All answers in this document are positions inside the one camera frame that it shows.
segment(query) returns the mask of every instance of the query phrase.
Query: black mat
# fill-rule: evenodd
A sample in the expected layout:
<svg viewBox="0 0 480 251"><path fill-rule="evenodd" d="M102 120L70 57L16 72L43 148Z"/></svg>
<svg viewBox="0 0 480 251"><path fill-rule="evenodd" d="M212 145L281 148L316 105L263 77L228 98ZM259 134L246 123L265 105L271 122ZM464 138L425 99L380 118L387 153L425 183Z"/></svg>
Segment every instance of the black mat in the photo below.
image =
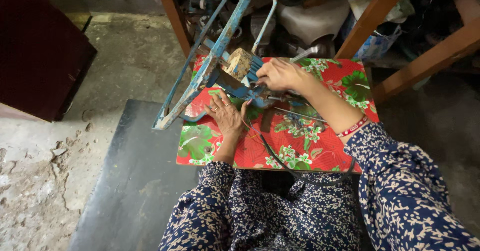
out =
<svg viewBox="0 0 480 251"><path fill-rule="evenodd" d="M127 101L70 251L158 248L173 206L201 169L175 163L182 120L151 129L161 106Z"/></svg>

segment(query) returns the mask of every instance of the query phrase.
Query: person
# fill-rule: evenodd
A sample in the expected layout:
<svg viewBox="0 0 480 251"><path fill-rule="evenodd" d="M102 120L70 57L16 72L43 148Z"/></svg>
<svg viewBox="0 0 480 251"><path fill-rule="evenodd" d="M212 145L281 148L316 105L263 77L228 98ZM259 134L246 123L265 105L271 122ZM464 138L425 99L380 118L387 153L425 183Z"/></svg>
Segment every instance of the person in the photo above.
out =
<svg viewBox="0 0 480 251"><path fill-rule="evenodd" d="M352 107L294 64L272 59L257 72L258 84L292 89L305 97L335 133L359 119ZM454 216L446 184L418 146L391 138L368 122L344 137L344 151L363 173L358 202L351 178L319 187L297 180L288 197L262 191L261 171L233 169L243 115L221 91L205 106L223 134L222 147L200 173L198 186L174 207L159 250L357 250L358 202L376 250L480 250L480 241ZM340 173L303 173L316 182Z"/></svg>

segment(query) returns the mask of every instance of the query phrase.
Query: blue patterned sleeve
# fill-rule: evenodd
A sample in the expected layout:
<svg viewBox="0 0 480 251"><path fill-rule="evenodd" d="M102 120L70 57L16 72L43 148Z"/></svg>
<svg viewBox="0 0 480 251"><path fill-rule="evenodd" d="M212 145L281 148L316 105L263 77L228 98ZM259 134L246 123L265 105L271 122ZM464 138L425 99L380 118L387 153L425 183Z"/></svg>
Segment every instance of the blue patterned sleeve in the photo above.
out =
<svg viewBox="0 0 480 251"><path fill-rule="evenodd" d="M363 170L358 194L376 250L479 250L453 215L446 184L418 146L393 140L370 123L345 145Z"/></svg>
<svg viewBox="0 0 480 251"><path fill-rule="evenodd" d="M225 162L207 164L198 186L178 199L158 249L228 249L232 222L228 199L234 176Z"/></svg>

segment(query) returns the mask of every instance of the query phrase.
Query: wooden table leg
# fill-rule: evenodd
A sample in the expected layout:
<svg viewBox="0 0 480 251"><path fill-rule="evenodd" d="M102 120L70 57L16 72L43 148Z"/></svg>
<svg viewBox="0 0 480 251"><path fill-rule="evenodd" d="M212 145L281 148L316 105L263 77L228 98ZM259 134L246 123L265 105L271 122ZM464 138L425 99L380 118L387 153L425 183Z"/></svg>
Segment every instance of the wooden table leg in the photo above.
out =
<svg viewBox="0 0 480 251"><path fill-rule="evenodd" d="M177 35L178 42L180 43L181 49L185 57L188 57L190 53L191 45L193 44L193 39L188 33L187 25L185 24L185 19L183 14L180 12L180 8L176 0L161 0L163 7L165 8L166 15L172 24L173 31Z"/></svg>
<svg viewBox="0 0 480 251"><path fill-rule="evenodd" d="M480 48L480 17L435 45L373 89L375 103L411 87Z"/></svg>
<svg viewBox="0 0 480 251"><path fill-rule="evenodd" d="M371 0L334 59L351 59L399 0Z"/></svg>

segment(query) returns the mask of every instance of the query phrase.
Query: navy floral clothing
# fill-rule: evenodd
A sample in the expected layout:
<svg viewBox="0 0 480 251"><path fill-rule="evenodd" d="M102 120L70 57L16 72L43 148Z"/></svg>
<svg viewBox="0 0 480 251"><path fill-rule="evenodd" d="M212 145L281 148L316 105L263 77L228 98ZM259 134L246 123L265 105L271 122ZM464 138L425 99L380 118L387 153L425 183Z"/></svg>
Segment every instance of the navy floral clothing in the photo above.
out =
<svg viewBox="0 0 480 251"><path fill-rule="evenodd" d="M438 167L419 147L369 124L345 145L363 170L361 214L377 250L480 250L453 215ZM314 181L341 174L304 173ZM288 198L262 192L261 173L224 162L203 168L174 207L159 250L355 250L360 229L351 179L296 181Z"/></svg>

